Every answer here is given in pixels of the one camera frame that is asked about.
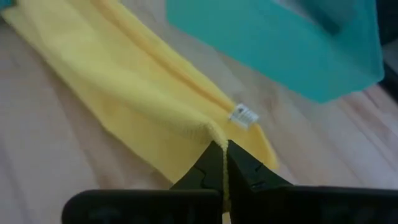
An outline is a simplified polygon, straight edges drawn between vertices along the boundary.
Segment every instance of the white label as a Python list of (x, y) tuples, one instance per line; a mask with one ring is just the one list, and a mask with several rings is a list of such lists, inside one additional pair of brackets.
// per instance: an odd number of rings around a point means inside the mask
[(243, 104), (239, 104), (235, 107), (229, 119), (247, 129), (259, 119), (259, 116)]

